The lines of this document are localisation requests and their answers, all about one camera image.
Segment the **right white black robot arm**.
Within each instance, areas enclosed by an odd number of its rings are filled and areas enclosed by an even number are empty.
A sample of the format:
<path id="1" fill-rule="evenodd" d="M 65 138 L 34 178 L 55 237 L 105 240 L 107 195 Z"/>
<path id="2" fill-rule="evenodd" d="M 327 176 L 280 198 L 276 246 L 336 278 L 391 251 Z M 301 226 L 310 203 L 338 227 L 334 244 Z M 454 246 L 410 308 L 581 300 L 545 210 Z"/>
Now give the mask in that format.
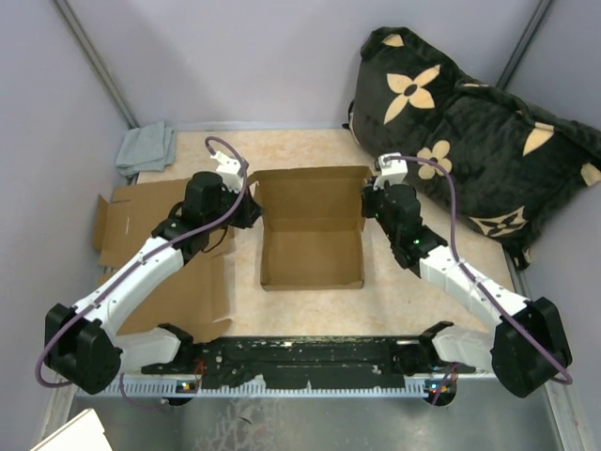
<path id="1" fill-rule="evenodd" d="M 362 216 L 375 220 L 397 264 L 442 289 L 485 325 L 484 332 L 454 324 L 432 329 L 420 346 L 421 366 L 439 372 L 461 364 L 492 373 L 517 397 L 555 378 L 571 380 L 573 356 L 559 309 L 545 297 L 515 293 L 461 259 L 426 226 L 414 189 L 370 178 L 361 190 Z"/>

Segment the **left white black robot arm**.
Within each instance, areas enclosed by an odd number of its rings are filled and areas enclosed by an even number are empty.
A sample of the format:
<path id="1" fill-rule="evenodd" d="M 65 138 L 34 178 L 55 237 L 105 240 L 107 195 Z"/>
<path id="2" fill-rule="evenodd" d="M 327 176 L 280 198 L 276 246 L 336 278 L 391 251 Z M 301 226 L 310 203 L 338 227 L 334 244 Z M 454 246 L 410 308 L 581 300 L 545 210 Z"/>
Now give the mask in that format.
<path id="1" fill-rule="evenodd" d="M 58 303 L 47 313 L 44 349 L 36 367 L 47 366 L 64 384 L 89 395 L 146 366 L 189 370 L 195 359 L 193 337 L 177 326 L 163 323 L 127 335 L 119 330 L 159 285 L 205 253 L 211 233 L 250 228 L 260 214 L 245 170 L 195 173 L 183 200 L 120 270 L 73 306 Z"/>

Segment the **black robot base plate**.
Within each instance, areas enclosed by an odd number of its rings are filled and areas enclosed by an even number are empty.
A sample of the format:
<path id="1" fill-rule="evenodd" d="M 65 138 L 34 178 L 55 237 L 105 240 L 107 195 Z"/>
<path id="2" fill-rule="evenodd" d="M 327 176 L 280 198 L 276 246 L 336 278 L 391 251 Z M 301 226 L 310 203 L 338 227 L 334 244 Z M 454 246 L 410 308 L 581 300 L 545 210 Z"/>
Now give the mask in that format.
<path id="1" fill-rule="evenodd" d="M 433 400 L 434 377 L 449 365 L 436 355 L 433 335 L 243 336 L 186 343 L 174 361 L 143 367 L 145 375 L 190 374 L 180 393 L 394 395 Z"/>

